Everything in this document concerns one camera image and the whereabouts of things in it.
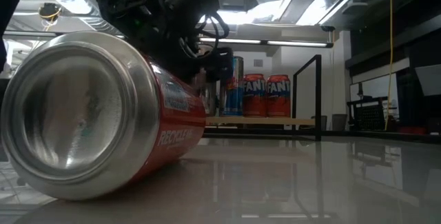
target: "blue can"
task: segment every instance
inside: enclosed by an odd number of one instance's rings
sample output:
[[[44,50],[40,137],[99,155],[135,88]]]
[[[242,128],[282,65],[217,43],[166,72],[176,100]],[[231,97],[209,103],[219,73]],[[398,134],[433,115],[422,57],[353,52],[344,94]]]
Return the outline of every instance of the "blue can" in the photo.
[[[232,58],[233,74],[220,80],[219,115],[242,116],[243,114],[243,58]]]

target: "soda can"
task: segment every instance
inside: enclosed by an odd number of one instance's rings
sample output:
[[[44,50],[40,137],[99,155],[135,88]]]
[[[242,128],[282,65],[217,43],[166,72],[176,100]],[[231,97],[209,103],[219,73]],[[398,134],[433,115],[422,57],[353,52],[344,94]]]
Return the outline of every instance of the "soda can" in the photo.
[[[287,75],[271,75],[267,83],[268,117],[291,117],[291,83]]]
[[[65,34],[31,52],[1,110],[1,137],[19,176],[67,200],[145,177],[196,146],[204,127],[191,87],[102,32]]]
[[[243,58],[232,58],[233,74],[220,80],[219,114],[221,116],[242,116],[243,104]]]
[[[262,74],[246,74],[243,79],[243,116],[267,116],[267,84]]]

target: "shelf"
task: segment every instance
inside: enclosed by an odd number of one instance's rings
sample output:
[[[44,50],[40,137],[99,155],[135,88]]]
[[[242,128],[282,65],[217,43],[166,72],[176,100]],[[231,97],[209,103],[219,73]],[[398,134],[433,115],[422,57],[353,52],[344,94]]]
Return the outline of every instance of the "shelf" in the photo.
[[[279,124],[279,125],[315,125],[314,119],[291,119],[291,118],[258,118],[258,117],[207,117],[207,124],[210,123],[231,123],[231,124]]]

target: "robotic arm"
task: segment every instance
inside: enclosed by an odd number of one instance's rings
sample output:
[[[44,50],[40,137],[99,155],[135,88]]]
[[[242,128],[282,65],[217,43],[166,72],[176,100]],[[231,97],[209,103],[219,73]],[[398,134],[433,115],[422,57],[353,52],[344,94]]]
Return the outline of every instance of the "robotic arm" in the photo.
[[[228,36],[228,25],[219,17],[218,0],[97,0],[101,16],[119,29],[129,43],[186,83],[204,68],[207,81],[232,73],[230,48],[218,48]],[[203,30],[210,20],[215,33]],[[198,53],[198,36],[215,38],[213,49]]]

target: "red soda can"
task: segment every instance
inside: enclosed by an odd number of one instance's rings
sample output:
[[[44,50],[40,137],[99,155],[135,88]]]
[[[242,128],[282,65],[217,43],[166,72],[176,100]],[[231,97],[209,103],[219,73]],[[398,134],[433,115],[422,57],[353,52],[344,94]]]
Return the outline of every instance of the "red soda can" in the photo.
[[[267,116],[267,85],[262,74],[246,74],[243,78],[243,116]]]
[[[291,82],[288,75],[271,75],[267,83],[268,117],[291,117]]]
[[[19,176],[67,200],[108,194],[176,161],[204,127],[191,87],[102,32],[65,34],[32,51],[1,111]]]

